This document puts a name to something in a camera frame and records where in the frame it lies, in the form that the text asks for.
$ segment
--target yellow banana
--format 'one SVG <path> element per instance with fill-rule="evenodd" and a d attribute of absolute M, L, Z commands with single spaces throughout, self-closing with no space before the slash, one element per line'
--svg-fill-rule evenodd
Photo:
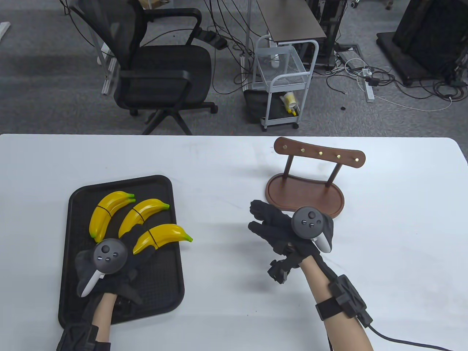
<path fill-rule="evenodd" d="M 125 233 L 129 232 L 135 225 L 143 224 L 150 216 L 158 213 L 162 210 L 167 210 L 168 204 L 165 204 L 161 200 L 151 198 L 136 204 L 132 211 L 128 212 L 122 221 L 122 225 L 118 231 L 118 237 L 121 237 Z"/>
<path fill-rule="evenodd" d="M 154 246 L 159 249 L 161 246 L 175 241 L 192 242 L 193 239 L 176 224 L 161 224 L 144 232 L 133 248 L 133 254 L 136 255 L 146 249 L 148 246 Z"/>
<path fill-rule="evenodd" d="M 133 194 L 124 191 L 115 191 L 105 196 L 94 209 L 89 222 L 89 235 L 96 241 L 101 242 L 107 231 L 112 216 L 122 207 L 135 202 Z"/>

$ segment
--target white metal cart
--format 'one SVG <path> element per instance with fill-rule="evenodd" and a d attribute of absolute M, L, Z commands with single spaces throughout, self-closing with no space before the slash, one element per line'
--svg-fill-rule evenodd
<path fill-rule="evenodd" d="M 255 60 L 253 67 L 253 90 L 265 90 L 268 93 L 265 118 L 261 119 L 263 129 L 269 125 L 294 123 L 294 128 L 299 128 L 299 123 L 304 110 L 307 92 L 314 72 L 315 61 L 319 52 L 319 44 L 316 40 L 300 40 L 278 43 L 278 46 L 260 48 L 262 41 L 271 40 L 271 35 L 260 37 L 255 44 Z M 302 64 L 299 54 L 293 44 L 312 43 L 314 45 L 314 56 L 307 71 Z M 260 73 L 261 81 L 257 81 L 257 71 Z M 303 90 L 300 107 L 297 106 L 298 114 L 295 117 L 284 117 L 268 119 L 273 93 Z"/>

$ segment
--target black tray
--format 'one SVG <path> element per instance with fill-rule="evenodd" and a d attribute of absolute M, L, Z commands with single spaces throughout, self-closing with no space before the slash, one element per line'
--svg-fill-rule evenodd
<path fill-rule="evenodd" d="M 158 198 L 170 205 L 168 211 L 161 211 L 145 222 L 148 229 L 164 224 L 176 223 L 174 196 L 171 181 L 163 175 L 123 180 L 119 182 L 89 185 L 76 190 L 68 202 L 65 252 L 60 285 L 58 321 L 62 327 L 70 322 L 79 322 L 88 303 L 88 298 L 80 298 L 76 293 L 78 277 L 74 260 L 78 252 L 92 249 L 96 243 L 89 235 L 89 221 L 98 202 L 107 194 L 123 190 L 135 194 L 136 203 L 149 198 Z M 135 204 L 119 210 L 112 217 L 106 238 L 117 238 L 122 220 Z M 112 324 L 149 317 L 172 311 L 183 299 L 184 285 L 179 243 L 164 245 L 139 270 L 132 283 L 137 288 L 143 304 L 126 304 L 118 300 L 112 316 Z"/>

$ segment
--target black glove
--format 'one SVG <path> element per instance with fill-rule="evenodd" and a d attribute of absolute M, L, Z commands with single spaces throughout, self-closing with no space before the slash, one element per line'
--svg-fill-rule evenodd
<path fill-rule="evenodd" d="M 268 273 L 273 279 L 282 284 L 291 268 L 297 268 L 298 264 L 309 256 L 315 259 L 329 279 L 336 277 L 336 274 L 323 261 L 319 249 L 312 240 L 303 239 L 296 235 L 291 225 L 291 217 L 287 214 L 260 200 L 254 200 L 250 203 L 250 213 L 262 223 L 250 222 L 249 229 L 265 239 L 277 254 L 287 256 L 285 260 L 279 262 L 275 260 L 271 263 L 272 267 Z M 333 220 L 326 214 L 323 216 L 326 219 L 324 230 L 333 233 Z"/>
<path fill-rule="evenodd" d="M 142 225 L 136 225 L 131 231 L 124 234 L 120 241 L 127 247 L 128 257 L 125 265 L 120 271 L 114 274 L 107 274 L 103 279 L 99 279 L 92 290 L 95 293 L 112 293 L 124 297 L 136 304 L 141 304 L 142 300 L 138 292 L 130 286 L 130 283 L 136 278 L 137 268 L 146 262 L 149 257 L 156 251 L 153 246 L 149 246 L 139 254 L 132 253 L 133 247 L 137 243 L 138 238 L 146 232 Z M 78 296 L 81 296 L 89 279 L 96 271 L 96 267 L 92 263 L 93 249 L 81 251 L 76 255 L 75 268 L 78 274 Z"/>

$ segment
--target wooden coat rack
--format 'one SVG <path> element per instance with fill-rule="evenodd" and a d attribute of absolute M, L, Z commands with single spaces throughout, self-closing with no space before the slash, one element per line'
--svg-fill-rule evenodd
<path fill-rule="evenodd" d="M 333 184 L 342 165 L 360 168 L 366 155 L 359 150 L 335 149 L 302 143 L 280 137 L 274 149 L 277 154 L 288 155 L 284 173 L 273 176 L 266 184 L 267 201 L 282 211 L 296 211 L 303 206 L 312 206 L 335 218 L 344 207 L 344 196 Z M 335 162 L 336 166 L 327 181 L 300 178 L 289 174 L 294 156 Z"/>

